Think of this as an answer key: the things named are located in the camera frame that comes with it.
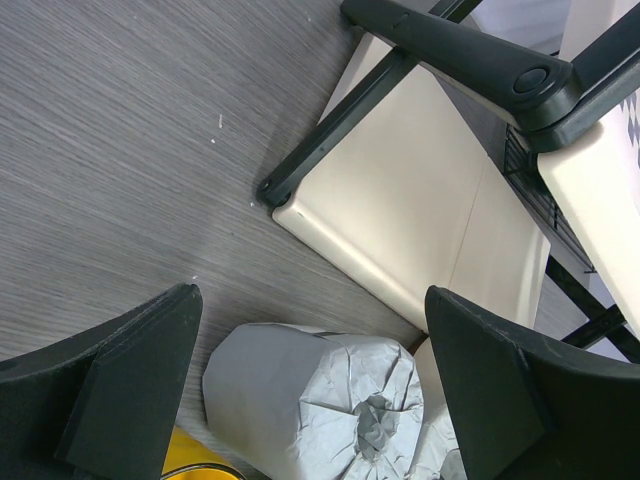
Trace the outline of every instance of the black metal leg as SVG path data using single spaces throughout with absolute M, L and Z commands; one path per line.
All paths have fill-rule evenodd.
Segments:
M 461 22 L 482 0 L 440 0 L 432 15 Z M 258 186 L 256 197 L 269 207 L 284 205 L 302 179 L 387 94 L 418 61 L 394 48 Z
M 549 257 L 546 274 L 589 319 L 563 342 L 589 348 L 606 337 L 627 360 L 640 364 L 640 341 L 624 326 L 626 321 L 617 305 L 605 308 L 553 257 Z

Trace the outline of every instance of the metal grid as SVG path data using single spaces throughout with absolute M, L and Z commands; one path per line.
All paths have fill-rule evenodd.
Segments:
M 547 190 L 536 166 L 537 155 L 519 141 L 513 127 L 507 127 L 502 174 L 515 192 L 547 224 L 555 236 L 584 265 L 586 273 L 595 273 L 589 256 L 580 245 L 555 200 Z

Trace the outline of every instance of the floor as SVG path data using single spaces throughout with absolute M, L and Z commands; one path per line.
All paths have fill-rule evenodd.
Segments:
M 339 3 L 2 1 L 0 360 L 197 283 L 178 424 L 263 478 L 204 423 L 200 376 L 236 325 L 418 338 L 253 200 L 355 48 Z

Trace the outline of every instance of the black frame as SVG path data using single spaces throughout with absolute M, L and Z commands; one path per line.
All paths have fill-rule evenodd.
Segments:
M 260 182 L 257 198 L 284 205 L 300 181 L 418 64 L 489 107 L 536 153 L 563 148 L 640 88 L 640 4 L 572 63 L 457 25 L 482 0 L 440 0 L 428 13 L 391 0 L 344 0 L 354 24 L 394 45 L 369 74 Z M 603 307 L 553 257 L 547 275 L 589 321 L 564 341 L 607 337 L 633 363 L 640 342 L 620 310 Z

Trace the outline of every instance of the yellow object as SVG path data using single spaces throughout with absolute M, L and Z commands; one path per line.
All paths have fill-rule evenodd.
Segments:
M 228 462 L 173 427 L 161 480 L 245 480 Z

